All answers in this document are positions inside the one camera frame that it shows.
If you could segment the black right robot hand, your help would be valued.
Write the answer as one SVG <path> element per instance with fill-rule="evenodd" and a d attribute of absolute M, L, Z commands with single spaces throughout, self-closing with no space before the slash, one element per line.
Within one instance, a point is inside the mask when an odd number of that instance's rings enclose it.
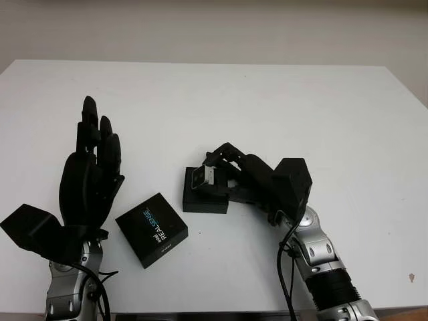
<path fill-rule="evenodd" d="M 284 212 L 272 181 L 273 170 L 254 154 L 243 154 L 226 142 L 206 153 L 203 167 L 208 181 L 193 189 L 228 201 L 247 203 L 267 213 L 268 222 L 280 223 Z"/>

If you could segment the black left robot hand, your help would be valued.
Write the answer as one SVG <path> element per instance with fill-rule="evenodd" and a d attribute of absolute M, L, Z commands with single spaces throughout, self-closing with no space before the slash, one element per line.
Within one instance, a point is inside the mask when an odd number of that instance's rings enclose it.
<path fill-rule="evenodd" d="M 123 181 L 121 146 L 108 117 L 99 117 L 95 100 L 84 98 L 76 150 L 67 158 L 60 181 L 60 212 L 65 225 L 99 229 Z"/>

